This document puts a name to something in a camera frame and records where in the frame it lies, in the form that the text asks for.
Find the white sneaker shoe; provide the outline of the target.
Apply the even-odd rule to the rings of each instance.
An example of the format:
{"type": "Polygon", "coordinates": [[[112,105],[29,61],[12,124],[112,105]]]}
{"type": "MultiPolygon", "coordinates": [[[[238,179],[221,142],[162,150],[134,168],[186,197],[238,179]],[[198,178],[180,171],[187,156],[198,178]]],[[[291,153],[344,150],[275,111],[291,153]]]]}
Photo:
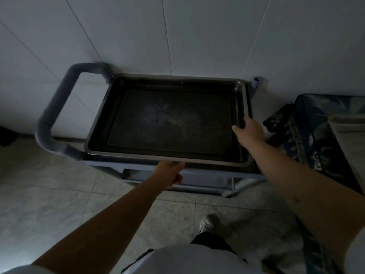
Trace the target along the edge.
{"type": "Polygon", "coordinates": [[[213,214],[209,214],[201,220],[199,225],[199,234],[201,233],[214,234],[216,230],[215,228],[216,228],[215,216],[213,214]]]}

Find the dark metal baking tray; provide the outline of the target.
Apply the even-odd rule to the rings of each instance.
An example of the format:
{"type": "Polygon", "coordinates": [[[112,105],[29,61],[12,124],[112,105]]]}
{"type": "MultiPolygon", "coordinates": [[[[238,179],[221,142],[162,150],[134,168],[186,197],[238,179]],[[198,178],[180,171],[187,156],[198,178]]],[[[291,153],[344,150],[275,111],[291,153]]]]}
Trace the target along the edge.
{"type": "Polygon", "coordinates": [[[233,133],[250,116],[242,80],[118,76],[89,132],[91,156],[247,167],[253,159],[233,133]]]}

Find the person's left hand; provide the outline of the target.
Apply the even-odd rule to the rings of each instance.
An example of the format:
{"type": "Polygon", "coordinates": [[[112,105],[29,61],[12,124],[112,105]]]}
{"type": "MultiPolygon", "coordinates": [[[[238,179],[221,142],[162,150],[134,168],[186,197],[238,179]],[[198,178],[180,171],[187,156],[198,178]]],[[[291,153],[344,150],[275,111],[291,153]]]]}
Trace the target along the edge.
{"type": "Polygon", "coordinates": [[[161,189],[171,188],[174,184],[182,184],[183,181],[183,176],[180,173],[179,175],[170,175],[168,172],[168,162],[161,161],[155,167],[151,177],[153,184],[161,189]]]}

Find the person's left forearm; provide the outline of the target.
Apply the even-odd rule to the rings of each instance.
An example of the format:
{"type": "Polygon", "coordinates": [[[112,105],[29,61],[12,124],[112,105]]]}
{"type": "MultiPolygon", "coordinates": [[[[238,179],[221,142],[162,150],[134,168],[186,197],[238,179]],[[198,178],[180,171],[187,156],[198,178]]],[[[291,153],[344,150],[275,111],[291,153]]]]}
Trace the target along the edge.
{"type": "Polygon", "coordinates": [[[55,244],[32,266],[55,274],[109,274],[166,186],[161,176],[153,175],[55,244]]]}

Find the person's right hand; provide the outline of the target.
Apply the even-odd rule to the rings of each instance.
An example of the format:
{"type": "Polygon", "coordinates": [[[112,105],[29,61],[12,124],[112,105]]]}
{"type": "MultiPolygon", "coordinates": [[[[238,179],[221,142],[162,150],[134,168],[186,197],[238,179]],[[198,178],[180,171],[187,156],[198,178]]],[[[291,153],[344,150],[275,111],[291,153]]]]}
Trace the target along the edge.
{"type": "Polygon", "coordinates": [[[265,142],[264,131],[260,123],[250,117],[245,117],[244,123],[246,135],[244,138],[237,138],[241,146],[248,148],[255,143],[265,142]]]}

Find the person's white shirt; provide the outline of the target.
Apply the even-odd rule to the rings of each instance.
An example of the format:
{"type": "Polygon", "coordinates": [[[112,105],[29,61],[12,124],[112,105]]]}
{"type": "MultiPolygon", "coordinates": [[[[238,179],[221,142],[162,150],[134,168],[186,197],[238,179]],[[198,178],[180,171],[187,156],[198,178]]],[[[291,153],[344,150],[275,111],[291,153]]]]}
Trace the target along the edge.
{"type": "MultiPolygon", "coordinates": [[[[365,274],[365,227],[347,250],[345,274],[365,274]]],[[[267,274],[249,266],[237,255],[199,244],[154,250],[127,267],[121,274],[267,274]]]]}

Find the person's right forearm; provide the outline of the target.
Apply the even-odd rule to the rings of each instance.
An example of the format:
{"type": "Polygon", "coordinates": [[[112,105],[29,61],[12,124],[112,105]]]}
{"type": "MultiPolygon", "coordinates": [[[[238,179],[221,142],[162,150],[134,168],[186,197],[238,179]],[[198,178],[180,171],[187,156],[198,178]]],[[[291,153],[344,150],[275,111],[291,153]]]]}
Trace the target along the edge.
{"type": "Polygon", "coordinates": [[[265,142],[244,147],[343,273],[365,274],[365,197],[265,142]]]}

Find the person's black trousers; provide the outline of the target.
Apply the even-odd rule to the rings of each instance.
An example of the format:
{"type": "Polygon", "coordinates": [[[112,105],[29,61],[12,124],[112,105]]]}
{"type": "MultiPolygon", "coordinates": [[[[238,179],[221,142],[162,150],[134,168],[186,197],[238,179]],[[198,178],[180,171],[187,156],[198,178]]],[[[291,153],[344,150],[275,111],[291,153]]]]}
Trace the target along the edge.
{"type": "Polygon", "coordinates": [[[147,250],[121,274],[244,274],[247,269],[222,237],[201,233],[190,244],[147,250]]]}

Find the grey metal trolley cart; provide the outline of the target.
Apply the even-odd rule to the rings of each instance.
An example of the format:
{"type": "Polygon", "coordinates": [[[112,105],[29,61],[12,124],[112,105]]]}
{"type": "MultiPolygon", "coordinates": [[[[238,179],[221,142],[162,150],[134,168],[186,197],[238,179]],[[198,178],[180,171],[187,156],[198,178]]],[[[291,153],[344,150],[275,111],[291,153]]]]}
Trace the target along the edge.
{"type": "MultiPolygon", "coordinates": [[[[81,120],[81,116],[76,114],[77,112],[81,112],[81,110],[76,109],[75,106],[71,106],[71,101],[68,101],[68,99],[80,75],[85,73],[102,75],[107,82],[108,88],[118,76],[142,75],[114,74],[108,65],[102,62],[72,65],[67,70],[49,104],[39,117],[35,130],[36,140],[48,152],[83,162],[135,187],[151,177],[157,164],[163,160],[116,160],[111,157],[91,156],[86,152],[85,144],[89,132],[108,88],[103,98],[99,100],[100,106],[94,110],[94,114],[86,116],[86,120],[81,120]]],[[[245,117],[252,117],[252,87],[248,82],[244,82],[247,86],[247,97],[250,102],[249,110],[251,113],[250,116],[245,117]]],[[[181,171],[181,175],[184,176],[182,184],[173,185],[170,191],[215,195],[224,198],[231,198],[239,194],[243,189],[258,184],[265,179],[260,173],[254,159],[247,167],[240,168],[186,162],[185,168],[181,171]]]]}

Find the grey rectangular bin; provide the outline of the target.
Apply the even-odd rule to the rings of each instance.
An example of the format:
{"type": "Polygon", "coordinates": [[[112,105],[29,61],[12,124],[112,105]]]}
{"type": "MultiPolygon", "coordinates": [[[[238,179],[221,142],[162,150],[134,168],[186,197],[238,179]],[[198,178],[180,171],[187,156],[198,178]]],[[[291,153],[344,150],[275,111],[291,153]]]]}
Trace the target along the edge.
{"type": "Polygon", "coordinates": [[[329,116],[328,123],[365,193],[365,113],[334,114],[329,116]]]}

